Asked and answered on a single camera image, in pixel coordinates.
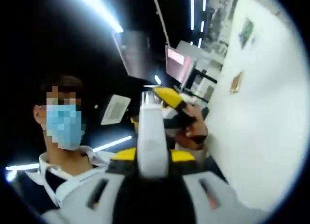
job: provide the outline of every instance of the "framed picture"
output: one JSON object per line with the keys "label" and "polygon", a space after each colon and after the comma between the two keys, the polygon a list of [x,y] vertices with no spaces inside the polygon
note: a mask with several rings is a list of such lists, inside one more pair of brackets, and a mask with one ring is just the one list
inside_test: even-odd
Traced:
{"label": "framed picture", "polygon": [[239,41],[241,44],[241,48],[244,48],[244,46],[246,46],[249,38],[251,37],[253,29],[254,29],[253,22],[250,19],[246,18],[242,31],[239,34]]}

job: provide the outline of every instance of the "person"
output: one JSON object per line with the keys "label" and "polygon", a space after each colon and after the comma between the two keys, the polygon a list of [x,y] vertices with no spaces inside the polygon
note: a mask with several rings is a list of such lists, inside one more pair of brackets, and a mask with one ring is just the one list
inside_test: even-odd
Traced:
{"label": "person", "polygon": [[[39,157],[38,172],[25,172],[27,176],[20,181],[19,194],[39,214],[58,207],[56,190],[62,183],[93,168],[107,170],[114,155],[106,151],[95,153],[91,147],[80,145],[85,131],[82,91],[80,79],[59,75],[42,86],[42,99],[33,107],[33,117],[41,127],[46,152]],[[196,107],[188,105],[186,109],[197,122],[178,132],[176,148],[201,154],[201,146],[189,137],[207,136],[208,130]]]}

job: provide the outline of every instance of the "ceiling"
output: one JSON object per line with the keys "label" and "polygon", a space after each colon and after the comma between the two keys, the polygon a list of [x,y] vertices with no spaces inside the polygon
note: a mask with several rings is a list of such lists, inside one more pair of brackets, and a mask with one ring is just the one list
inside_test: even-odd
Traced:
{"label": "ceiling", "polygon": [[[88,105],[94,107],[111,94],[132,99],[128,113],[137,110],[145,84],[153,77],[129,77],[115,46],[111,28],[82,0],[6,0],[12,7],[6,21],[6,69],[9,104],[6,128],[10,157],[7,162],[36,161],[44,151],[40,128],[33,120],[32,108],[38,83],[47,72],[69,73],[82,79],[88,91]],[[153,0],[102,0],[106,8],[128,32],[140,32],[149,41],[152,68],[165,86],[176,83],[165,73],[166,39]],[[170,44],[190,40],[189,0],[158,0]],[[113,127],[101,127],[105,144],[133,133],[127,121]]]}

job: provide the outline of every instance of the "surgical mask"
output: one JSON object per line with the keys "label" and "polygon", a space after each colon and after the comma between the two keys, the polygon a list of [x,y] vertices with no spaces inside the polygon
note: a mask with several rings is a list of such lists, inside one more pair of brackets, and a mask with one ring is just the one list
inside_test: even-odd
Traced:
{"label": "surgical mask", "polygon": [[58,148],[76,150],[83,135],[82,113],[75,104],[46,106],[46,135]]}

